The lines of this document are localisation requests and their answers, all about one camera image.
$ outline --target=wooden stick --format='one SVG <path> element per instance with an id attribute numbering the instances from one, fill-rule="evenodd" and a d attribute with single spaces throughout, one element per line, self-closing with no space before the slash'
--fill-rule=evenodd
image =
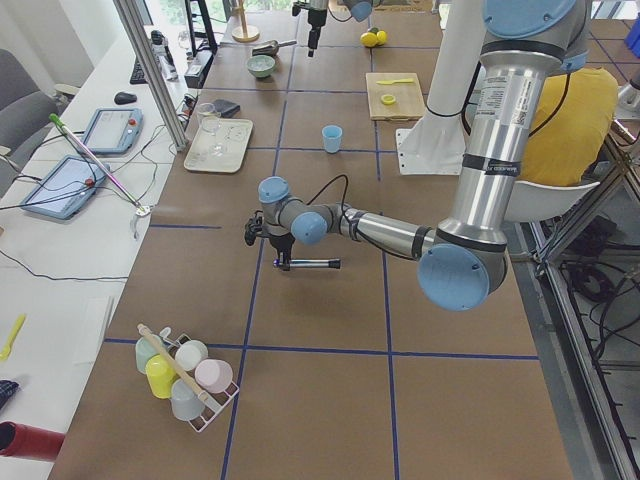
<path id="1" fill-rule="evenodd" d="M 247 19 L 244 17 L 244 3 L 242 0 L 238 0 L 238 5 L 240 5 L 240 22 L 242 22 L 242 33 L 245 37 L 249 36 L 249 32 L 247 32 Z"/>
<path id="2" fill-rule="evenodd" d="M 165 348 L 162 347 L 160 342 L 156 337 L 153 336 L 153 332 L 146 325 L 139 323 L 138 324 L 138 333 L 144 337 L 144 339 L 149 342 L 156 353 L 164 358 L 169 366 L 175 370 L 178 376 L 184 381 L 184 383 L 193 390 L 193 393 L 196 394 L 198 399 L 203 402 L 207 407 L 209 407 L 214 412 L 218 412 L 222 410 L 220 404 L 211 396 L 209 392 L 204 390 L 200 385 L 196 383 L 196 381 L 189 375 L 184 369 L 175 361 L 175 359 L 169 355 L 169 352 Z"/>

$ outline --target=red cylinder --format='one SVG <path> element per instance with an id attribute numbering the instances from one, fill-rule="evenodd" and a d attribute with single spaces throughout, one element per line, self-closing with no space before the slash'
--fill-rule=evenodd
<path id="1" fill-rule="evenodd" d="M 55 461 L 64 442 L 64 433 L 20 423 L 0 423 L 0 455 L 31 460 Z"/>

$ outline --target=office chair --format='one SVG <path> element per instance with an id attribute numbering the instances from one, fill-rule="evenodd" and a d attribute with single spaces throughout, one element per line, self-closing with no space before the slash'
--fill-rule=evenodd
<path id="1" fill-rule="evenodd" d="M 75 87 L 60 87 L 59 94 L 77 93 Z M 18 175 L 15 170 L 22 170 L 44 140 L 51 113 L 60 113 L 56 101 L 40 91 L 10 52 L 0 49 L 0 155 L 14 165 L 0 159 L 0 198 Z"/>

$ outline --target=cutting board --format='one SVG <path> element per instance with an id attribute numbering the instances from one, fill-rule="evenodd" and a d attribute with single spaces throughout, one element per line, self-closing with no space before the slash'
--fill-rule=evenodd
<path id="1" fill-rule="evenodd" d="M 413 78 L 413 83 L 378 85 L 378 80 Z M 367 73 L 367 96 L 371 120 L 417 120 L 422 118 L 426 107 L 418 75 L 415 73 Z M 380 97 L 391 94 L 396 97 L 393 105 L 384 105 Z"/>

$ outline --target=white tray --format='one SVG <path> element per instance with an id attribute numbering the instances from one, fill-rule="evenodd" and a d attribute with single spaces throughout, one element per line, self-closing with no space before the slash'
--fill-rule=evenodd
<path id="1" fill-rule="evenodd" d="M 216 173 L 235 173 L 240 170 L 253 130 L 253 122 L 231 118 L 223 118 L 220 122 L 222 126 L 215 136 L 198 129 L 187 158 L 184 159 L 184 168 L 190 172 Z M 226 147 L 225 153 L 218 156 L 208 153 L 216 143 Z"/>

